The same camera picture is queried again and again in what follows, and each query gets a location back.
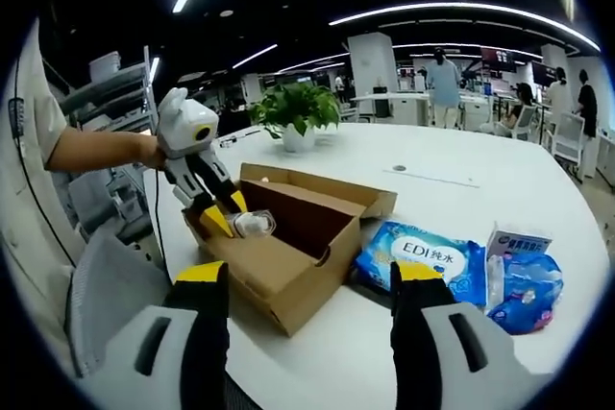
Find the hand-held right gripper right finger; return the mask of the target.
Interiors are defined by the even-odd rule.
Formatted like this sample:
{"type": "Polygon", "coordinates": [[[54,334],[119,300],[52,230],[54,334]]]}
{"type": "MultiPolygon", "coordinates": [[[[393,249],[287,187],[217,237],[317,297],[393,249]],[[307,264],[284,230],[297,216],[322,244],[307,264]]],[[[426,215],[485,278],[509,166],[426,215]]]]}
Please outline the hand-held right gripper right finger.
{"type": "Polygon", "coordinates": [[[520,409],[534,377],[510,336],[455,300],[440,273],[393,263],[390,345],[399,409],[520,409]]]}

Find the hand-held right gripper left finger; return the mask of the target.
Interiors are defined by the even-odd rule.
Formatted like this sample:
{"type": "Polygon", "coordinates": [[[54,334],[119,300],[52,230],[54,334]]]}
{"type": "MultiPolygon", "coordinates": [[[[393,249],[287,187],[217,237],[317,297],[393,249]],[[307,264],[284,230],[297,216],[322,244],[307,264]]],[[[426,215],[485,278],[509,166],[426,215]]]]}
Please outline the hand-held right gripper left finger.
{"type": "Polygon", "coordinates": [[[161,305],[135,315],[108,343],[105,409],[224,409],[229,270],[185,270],[161,305]]]}

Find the person's left hand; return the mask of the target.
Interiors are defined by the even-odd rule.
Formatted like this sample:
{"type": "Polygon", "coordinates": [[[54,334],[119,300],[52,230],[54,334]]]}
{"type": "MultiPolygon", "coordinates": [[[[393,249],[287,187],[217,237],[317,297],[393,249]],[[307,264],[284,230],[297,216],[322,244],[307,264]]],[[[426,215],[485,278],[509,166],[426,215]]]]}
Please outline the person's left hand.
{"type": "Polygon", "coordinates": [[[164,151],[159,145],[158,139],[153,135],[137,135],[138,162],[148,168],[162,170],[166,161],[164,151]]]}

